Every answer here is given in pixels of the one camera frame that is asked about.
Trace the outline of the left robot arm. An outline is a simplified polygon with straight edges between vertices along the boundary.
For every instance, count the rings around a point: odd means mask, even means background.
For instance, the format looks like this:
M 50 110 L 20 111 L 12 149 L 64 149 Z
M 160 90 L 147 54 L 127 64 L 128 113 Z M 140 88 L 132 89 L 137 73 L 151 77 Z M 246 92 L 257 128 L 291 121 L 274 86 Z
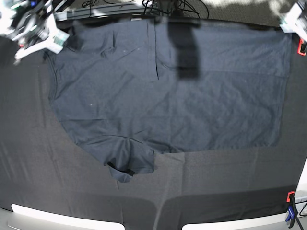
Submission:
M 307 22 L 307 1 L 297 0 L 290 11 L 287 13 L 287 20 L 290 22 L 303 21 Z

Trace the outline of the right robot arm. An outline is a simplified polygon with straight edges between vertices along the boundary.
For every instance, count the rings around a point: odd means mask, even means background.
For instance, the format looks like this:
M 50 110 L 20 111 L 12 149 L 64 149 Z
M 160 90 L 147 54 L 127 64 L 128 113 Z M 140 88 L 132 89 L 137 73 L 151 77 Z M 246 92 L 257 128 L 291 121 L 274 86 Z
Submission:
M 53 6 L 51 0 L 2 0 L 0 2 L 0 35 L 21 46 L 46 40 L 50 34 L 48 20 Z

